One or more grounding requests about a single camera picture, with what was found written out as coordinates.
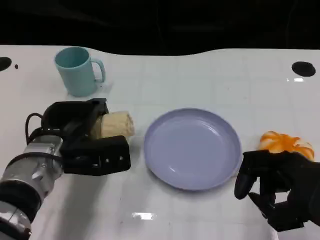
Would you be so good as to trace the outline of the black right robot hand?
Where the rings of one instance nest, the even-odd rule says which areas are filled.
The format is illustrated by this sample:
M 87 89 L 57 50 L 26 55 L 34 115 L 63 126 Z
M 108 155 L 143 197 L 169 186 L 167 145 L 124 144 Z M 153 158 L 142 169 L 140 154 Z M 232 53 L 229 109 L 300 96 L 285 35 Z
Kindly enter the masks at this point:
M 320 224 L 320 164 L 298 152 L 243 153 L 234 196 L 249 197 L 277 232 Z

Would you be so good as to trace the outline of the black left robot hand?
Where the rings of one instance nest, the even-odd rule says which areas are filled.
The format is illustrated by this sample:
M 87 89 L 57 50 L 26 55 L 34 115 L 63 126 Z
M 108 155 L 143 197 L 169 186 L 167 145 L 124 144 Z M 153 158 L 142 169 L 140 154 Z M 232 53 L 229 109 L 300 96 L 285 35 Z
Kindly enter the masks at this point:
M 123 135 L 91 136 L 98 118 L 108 113 L 105 98 L 60 101 L 45 110 L 42 132 L 62 138 L 59 152 L 66 174 L 103 176 L 130 169 L 129 144 Z

